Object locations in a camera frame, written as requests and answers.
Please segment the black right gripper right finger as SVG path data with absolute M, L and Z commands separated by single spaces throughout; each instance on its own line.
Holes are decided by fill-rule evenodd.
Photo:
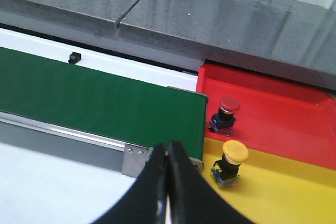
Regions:
M 208 184 L 181 142 L 169 142 L 167 152 L 172 223 L 252 223 Z

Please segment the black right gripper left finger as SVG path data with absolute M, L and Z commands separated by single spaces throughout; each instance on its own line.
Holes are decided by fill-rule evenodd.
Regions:
M 166 148 L 157 144 L 136 181 L 122 198 L 94 223 L 165 223 Z

